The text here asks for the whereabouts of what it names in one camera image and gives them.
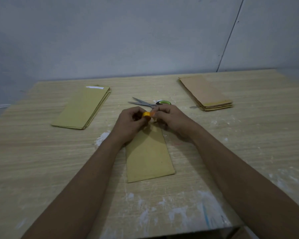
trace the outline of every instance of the scissor handle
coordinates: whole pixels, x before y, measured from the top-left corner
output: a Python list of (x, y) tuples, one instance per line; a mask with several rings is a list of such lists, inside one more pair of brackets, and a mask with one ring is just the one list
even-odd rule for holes
[(158, 101), (158, 102), (156, 102), (156, 105), (163, 105), (163, 104), (171, 105), (171, 103), (169, 101)]

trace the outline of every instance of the wood grain surface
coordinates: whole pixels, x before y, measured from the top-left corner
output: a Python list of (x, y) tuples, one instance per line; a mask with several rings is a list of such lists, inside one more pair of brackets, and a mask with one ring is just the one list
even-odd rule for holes
[[(111, 131), (132, 96), (177, 105), (299, 204), (299, 84), (275, 70), (204, 74), (234, 107), (203, 112), (167, 75), (38, 82), (0, 116), (0, 238), (19, 238)], [(85, 85), (112, 93), (85, 130), (52, 127)], [(127, 184), (118, 154), (89, 238), (139, 238), (242, 225), (195, 147), (163, 131), (175, 175)]]

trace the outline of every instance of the forearm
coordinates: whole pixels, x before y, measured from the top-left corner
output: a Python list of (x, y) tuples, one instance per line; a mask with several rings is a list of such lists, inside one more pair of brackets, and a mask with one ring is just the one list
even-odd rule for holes
[(299, 238), (299, 206), (202, 127), (191, 139), (226, 200), (260, 238)]
[(111, 135), (105, 139), (22, 238), (85, 238), (102, 204), (121, 145)]

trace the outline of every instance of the hand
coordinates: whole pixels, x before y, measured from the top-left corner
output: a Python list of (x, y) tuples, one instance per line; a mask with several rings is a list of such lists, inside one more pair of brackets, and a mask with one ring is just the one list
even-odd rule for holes
[(155, 112), (154, 118), (158, 121), (163, 120), (171, 129), (185, 138), (190, 137), (198, 127), (201, 127), (175, 105), (157, 105), (151, 112)]
[(121, 145), (132, 140), (139, 130), (148, 124), (145, 117), (142, 117), (143, 108), (132, 107), (125, 109), (119, 115), (110, 136), (119, 141)]

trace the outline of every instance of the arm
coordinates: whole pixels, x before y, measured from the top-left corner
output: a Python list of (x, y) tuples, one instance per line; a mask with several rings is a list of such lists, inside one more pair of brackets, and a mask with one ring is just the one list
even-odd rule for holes
[(177, 107), (161, 105), (153, 111), (193, 141), (223, 196), (259, 238), (299, 239), (299, 206), (287, 194)]
[(28, 238), (85, 238), (103, 201), (115, 157), (147, 125), (144, 109), (123, 110), (112, 132), (62, 192), (23, 235)]

